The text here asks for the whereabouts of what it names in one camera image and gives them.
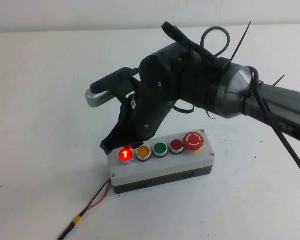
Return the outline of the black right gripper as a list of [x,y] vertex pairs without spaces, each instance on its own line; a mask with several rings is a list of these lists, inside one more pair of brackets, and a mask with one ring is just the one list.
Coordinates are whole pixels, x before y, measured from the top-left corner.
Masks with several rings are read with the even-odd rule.
[[[147,56],[139,65],[140,85],[135,93],[136,107],[133,110],[129,96],[120,106],[118,122],[100,147],[109,155],[120,147],[138,148],[152,138],[178,96],[179,76],[177,63],[184,48],[177,43]],[[138,141],[133,141],[129,118],[136,124],[134,132]]]

